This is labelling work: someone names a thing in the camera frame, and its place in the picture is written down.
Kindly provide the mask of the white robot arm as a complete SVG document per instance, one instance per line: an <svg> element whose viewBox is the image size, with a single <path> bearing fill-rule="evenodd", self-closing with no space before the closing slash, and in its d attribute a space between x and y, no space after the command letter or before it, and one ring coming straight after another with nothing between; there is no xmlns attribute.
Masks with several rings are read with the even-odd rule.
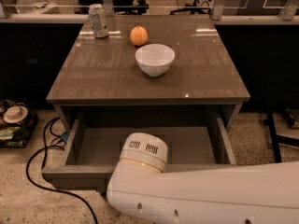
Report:
<svg viewBox="0 0 299 224"><path fill-rule="evenodd" d="M155 224L299 224L299 164L166 170L160 138L132 133L107 186L120 212Z"/></svg>

